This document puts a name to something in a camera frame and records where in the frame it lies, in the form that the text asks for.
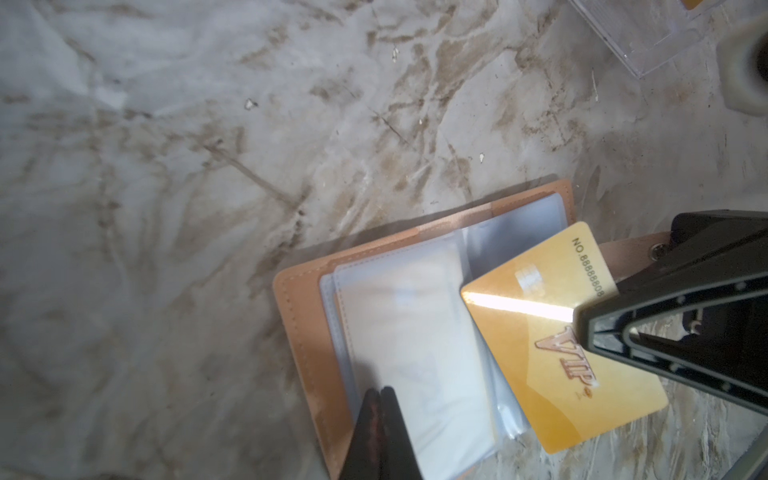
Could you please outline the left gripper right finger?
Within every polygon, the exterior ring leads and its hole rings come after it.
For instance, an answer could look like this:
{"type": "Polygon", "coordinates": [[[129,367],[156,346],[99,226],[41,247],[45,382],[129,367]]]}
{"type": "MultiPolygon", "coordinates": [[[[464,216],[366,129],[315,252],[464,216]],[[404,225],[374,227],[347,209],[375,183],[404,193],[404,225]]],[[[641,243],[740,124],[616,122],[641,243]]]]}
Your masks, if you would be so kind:
{"type": "Polygon", "coordinates": [[[384,387],[380,392],[380,399],[382,426],[380,478],[421,480],[423,476],[395,390],[390,386],[384,387]]]}

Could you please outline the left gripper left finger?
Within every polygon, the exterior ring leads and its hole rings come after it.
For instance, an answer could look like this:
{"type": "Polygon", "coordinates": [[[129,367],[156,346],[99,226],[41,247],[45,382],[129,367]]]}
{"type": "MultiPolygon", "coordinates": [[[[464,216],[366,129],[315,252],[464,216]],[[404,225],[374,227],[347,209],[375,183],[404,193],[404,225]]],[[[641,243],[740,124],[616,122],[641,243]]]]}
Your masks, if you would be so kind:
{"type": "Polygon", "coordinates": [[[365,392],[340,480],[376,480],[381,475],[381,396],[375,389],[365,392]]]}

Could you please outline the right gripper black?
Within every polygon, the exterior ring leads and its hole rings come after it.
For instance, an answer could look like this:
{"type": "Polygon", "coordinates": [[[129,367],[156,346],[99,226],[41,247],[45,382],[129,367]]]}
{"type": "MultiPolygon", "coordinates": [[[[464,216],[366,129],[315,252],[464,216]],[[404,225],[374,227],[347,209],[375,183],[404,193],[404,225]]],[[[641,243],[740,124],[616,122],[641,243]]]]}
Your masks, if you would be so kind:
{"type": "Polygon", "coordinates": [[[678,214],[667,257],[577,311],[581,345],[766,413],[766,234],[766,212],[678,214]]]}

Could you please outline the pink leather card holder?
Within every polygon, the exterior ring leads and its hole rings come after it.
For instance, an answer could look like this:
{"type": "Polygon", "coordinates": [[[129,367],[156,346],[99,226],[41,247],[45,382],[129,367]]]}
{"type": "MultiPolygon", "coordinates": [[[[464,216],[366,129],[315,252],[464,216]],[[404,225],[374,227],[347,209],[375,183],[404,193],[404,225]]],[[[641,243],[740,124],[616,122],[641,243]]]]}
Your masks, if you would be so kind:
{"type": "MultiPolygon", "coordinates": [[[[571,183],[557,180],[276,275],[332,478],[369,389],[395,390],[422,479],[458,479],[507,439],[538,440],[461,290],[578,222],[571,183]]],[[[598,246],[616,288],[648,264],[645,240],[598,246]]]]}

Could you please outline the gold card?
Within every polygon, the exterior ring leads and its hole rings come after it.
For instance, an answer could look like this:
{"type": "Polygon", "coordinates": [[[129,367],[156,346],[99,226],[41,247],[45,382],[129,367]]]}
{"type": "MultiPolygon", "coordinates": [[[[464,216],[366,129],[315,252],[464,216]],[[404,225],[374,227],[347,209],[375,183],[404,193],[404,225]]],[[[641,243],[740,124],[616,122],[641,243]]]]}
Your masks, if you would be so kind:
{"type": "Polygon", "coordinates": [[[668,404],[657,375],[590,353],[577,338],[577,311],[617,292],[584,222],[461,290],[472,319],[549,454],[668,404]]]}

